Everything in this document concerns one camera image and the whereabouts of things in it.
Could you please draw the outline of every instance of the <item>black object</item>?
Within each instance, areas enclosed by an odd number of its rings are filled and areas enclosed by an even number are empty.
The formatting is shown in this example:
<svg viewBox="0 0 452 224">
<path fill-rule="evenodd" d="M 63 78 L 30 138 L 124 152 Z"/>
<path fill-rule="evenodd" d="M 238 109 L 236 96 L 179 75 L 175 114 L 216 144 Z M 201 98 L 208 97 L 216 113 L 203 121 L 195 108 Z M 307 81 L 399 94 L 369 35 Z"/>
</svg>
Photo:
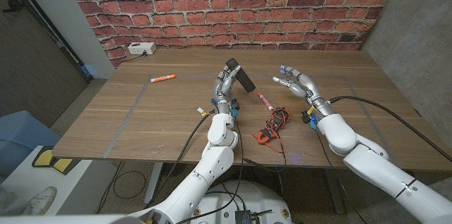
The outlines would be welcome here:
<svg viewBox="0 0 452 224">
<path fill-rule="evenodd" d="M 234 58 L 231 58 L 229 61 L 226 62 L 226 65 L 229 67 L 229 69 L 233 70 L 239 64 Z M 251 82 L 251 79 L 249 79 L 248 75 L 245 73 L 243 69 L 240 69 L 239 72 L 237 72 L 237 79 L 239 79 L 239 82 L 241 83 L 243 88 L 245 88 L 247 93 L 250 93 L 254 89 L 256 89 L 256 86 L 254 86 L 253 82 Z"/>
<path fill-rule="evenodd" d="M 16 12 L 23 8 L 23 3 L 18 0 L 8 0 L 8 9 L 4 9 L 4 13 Z"/>
<path fill-rule="evenodd" d="M 302 112 L 302 120 L 305 124 L 308 124 L 311 121 L 311 117 L 309 116 L 308 112 Z"/>
</svg>

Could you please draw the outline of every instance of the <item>gray floor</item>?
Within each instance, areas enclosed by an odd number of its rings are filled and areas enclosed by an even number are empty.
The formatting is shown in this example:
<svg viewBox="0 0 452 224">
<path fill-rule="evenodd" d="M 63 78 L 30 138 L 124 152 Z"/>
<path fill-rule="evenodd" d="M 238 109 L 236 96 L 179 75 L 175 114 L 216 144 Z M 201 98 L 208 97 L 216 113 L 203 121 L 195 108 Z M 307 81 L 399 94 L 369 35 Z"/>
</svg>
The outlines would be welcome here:
<svg viewBox="0 0 452 224">
<path fill-rule="evenodd" d="M 50 129 L 63 135 L 104 83 L 105 80 L 93 80 Z M 168 179 L 168 183 L 156 198 L 156 202 L 158 203 L 170 195 L 193 167 L 194 165 L 180 165 L 176 175 Z M 147 187 L 152 168 L 152 163 L 125 162 L 119 171 L 119 175 L 122 176 L 118 177 L 114 186 L 110 188 L 100 213 L 133 213 L 141 210 L 144 207 L 145 196 L 145 189 L 141 191 L 141 188 Z M 234 179 L 238 172 L 239 167 L 232 167 L 217 182 Z M 363 223 L 353 207 L 368 223 L 418 223 L 391 197 L 360 179 L 351 171 L 337 170 L 337 173 L 350 197 L 347 199 L 343 195 L 347 209 L 347 213 L 344 215 L 336 214 L 333 209 L 323 170 L 287 168 L 282 172 L 283 197 L 291 210 L 294 223 Z M 415 172 L 412 175 L 447 199 L 452 200 L 452 173 Z M 257 181 L 274 191 L 280 191 L 280 185 L 275 177 L 262 173 L 256 168 L 245 167 L 243 176 L 244 179 Z"/>
</svg>

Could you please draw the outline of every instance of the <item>table leg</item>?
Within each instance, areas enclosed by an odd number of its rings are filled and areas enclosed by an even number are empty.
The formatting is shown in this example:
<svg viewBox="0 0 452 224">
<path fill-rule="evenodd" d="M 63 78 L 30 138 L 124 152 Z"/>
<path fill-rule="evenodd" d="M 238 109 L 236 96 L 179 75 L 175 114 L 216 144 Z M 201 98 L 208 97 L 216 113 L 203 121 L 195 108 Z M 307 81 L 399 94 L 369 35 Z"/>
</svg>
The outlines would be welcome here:
<svg viewBox="0 0 452 224">
<path fill-rule="evenodd" d="M 344 214 L 345 207 L 342 194 L 340 193 L 340 187 L 336 176 L 332 170 L 324 170 L 326 181 L 328 182 L 328 188 L 331 193 L 331 198 L 333 200 L 334 211 L 337 214 Z"/>
<path fill-rule="evenodd" d="M 149 203 L 150 199 L 153 197 L 155 188 L 157 186 L 158 178 L 160 176 L 160 171 L 162 171 L 163 163 L 154 163 L 153 171 L 149 177 L 148 190 L 146 190 L 146 195 L 144 196 L 144 202 Z"/>
</svg>

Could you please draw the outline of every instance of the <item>brick wall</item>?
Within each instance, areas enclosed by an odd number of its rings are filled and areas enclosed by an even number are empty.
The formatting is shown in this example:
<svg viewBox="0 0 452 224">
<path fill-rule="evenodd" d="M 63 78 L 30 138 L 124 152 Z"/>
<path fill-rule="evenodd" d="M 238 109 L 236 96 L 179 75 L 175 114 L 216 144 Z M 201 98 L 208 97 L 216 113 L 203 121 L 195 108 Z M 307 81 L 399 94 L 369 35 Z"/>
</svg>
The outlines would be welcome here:
<svg viewBox="0 0 452 224">
<path fill-rule="evenodd" d="M 114 66 L 159 48 L 356 50 L 385 0 L 77 0 Z"/>
</svg>

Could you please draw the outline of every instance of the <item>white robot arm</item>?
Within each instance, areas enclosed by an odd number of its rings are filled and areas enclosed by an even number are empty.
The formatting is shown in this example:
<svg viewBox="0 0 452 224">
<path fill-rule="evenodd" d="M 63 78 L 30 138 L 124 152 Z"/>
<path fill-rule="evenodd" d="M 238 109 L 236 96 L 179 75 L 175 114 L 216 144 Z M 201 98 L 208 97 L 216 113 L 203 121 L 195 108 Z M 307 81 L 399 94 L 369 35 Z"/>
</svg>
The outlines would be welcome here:
<svg viewBox="0 0 452 224">
<path fill-rule="evenodd" d="M 391 195 L 421 223 L 450 220 L 452 203 L 449 200 L 392 164 L 387 152 L 377 143 L 356 134 L 323 100 L 308 76 L 288 66 L 281 66 L 281 69 L 291 80 L 276 77 L 273 80 L 288 87 L 295 95 L 306 98 L 314 107 L 313 114 L 319 120 L 317 125 L 330 149 L 345 156 L 344 163 L 355 174 Z"/>
</svg>

